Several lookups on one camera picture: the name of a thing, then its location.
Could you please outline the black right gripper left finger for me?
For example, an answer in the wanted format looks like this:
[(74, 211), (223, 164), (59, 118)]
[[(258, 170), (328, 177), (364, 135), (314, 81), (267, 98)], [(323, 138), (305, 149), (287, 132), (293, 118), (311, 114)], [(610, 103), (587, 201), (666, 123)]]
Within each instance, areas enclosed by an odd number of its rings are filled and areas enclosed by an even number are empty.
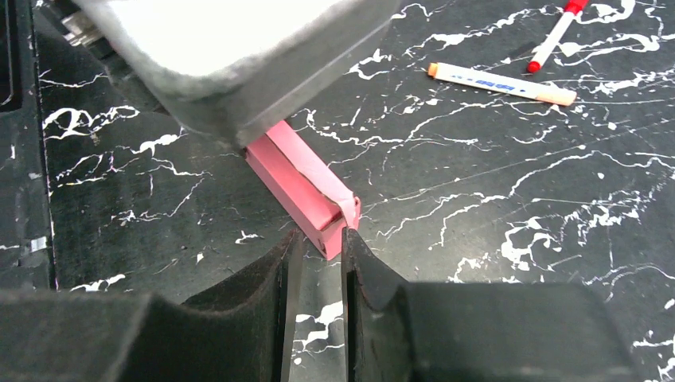
[(304, 235), (181, 304), (158, 294), (3, 290), (4, 381), (285, 381)]

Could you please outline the pink cardboard box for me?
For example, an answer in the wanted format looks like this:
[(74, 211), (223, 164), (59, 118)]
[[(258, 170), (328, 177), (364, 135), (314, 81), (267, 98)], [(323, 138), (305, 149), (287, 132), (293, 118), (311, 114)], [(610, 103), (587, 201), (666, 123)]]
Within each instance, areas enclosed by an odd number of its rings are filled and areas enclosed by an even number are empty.
[(292, 127), (277, 123), (245, 147), (245, 160), (324, 258), (338, 256), (361, 201)]

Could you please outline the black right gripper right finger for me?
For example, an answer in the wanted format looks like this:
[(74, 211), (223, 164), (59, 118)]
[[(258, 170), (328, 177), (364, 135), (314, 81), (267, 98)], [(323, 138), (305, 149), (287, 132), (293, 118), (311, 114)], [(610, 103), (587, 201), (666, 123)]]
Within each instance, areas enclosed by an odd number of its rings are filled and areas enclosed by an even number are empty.
[(604, 303), (571, 283), (404, 279), (342, 233), (350, 381), (636, 381)]

